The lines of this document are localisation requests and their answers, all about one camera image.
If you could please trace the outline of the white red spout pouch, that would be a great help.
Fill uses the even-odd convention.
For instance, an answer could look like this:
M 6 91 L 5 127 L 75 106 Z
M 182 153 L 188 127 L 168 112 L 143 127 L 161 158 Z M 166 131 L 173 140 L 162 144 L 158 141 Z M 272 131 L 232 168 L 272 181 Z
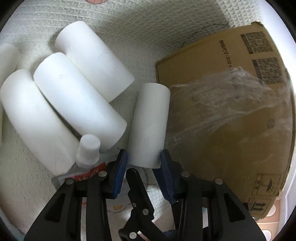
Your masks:
M 68 173 L 52 178 L 51 182 L 55 189 L 59 189 L 68 179 L 74 181 L 87 180 L 100 171 L 104 171 L 106 163 L 100 156 L 100 146 L 100 139 L 95 135 L 83 135 L 80 139 L 73 167 Z

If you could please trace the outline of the white paper roll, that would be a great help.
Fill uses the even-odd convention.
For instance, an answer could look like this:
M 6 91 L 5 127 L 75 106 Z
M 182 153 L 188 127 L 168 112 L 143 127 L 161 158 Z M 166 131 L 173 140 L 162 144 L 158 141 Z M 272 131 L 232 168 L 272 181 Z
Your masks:
M 63 119 L 82 136 L 98 137 L 103 152 L 111 149 L 125 133 L 127 122 L 63 53 L 45 58 L 33 77 Z
M 0 47 L 0 85 L 15 71 L 20 52 L 12 44 L 4 43 Z
M 146 83 L 141 87 L 127 148 L 131 165 L 151 169 L 160 167 L 170 95 L 170 90 L 158 83 Z
M 54 175 L 75 163 L 79 141 L 48 104 L 28 70 L 12 73 L 1 87 L 4 110 L 21 140 Z
M 135 81 L 119 58 L 83 21 L 71 23 L 61 30 L 55 46 L 107 102 L 116 99 Z

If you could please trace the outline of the brown cardboard box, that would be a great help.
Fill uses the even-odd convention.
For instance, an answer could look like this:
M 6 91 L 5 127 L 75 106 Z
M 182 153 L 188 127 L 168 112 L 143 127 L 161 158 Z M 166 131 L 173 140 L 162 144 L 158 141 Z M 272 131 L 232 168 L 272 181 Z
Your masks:
M 156 63 L 171 91 L 166 148 L 200 179 L 223 179 L 252 216 L 267 216 L 295 144 L 292 84 L 265 27 L 222 31 Z

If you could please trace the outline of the pink cartoon patterned cloth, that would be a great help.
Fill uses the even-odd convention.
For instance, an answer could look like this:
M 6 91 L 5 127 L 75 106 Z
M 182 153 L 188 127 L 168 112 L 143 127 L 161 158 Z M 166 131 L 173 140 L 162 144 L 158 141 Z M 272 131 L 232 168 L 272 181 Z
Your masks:
M 262 5 L 263 1 L 1 1 L 1 43 L 15 45 L 21 54 L 18 68 L 34 72 L 56 51 L 60 30 L 84 21 L 135 76 L 112 102 L 130 123 L 140 85 L 155 80 L 156 61 L 221 30 L 264 22 Z M 55 193 L 52 176 L 4 116 L 1 209 L 15 238 L 26 234 Z

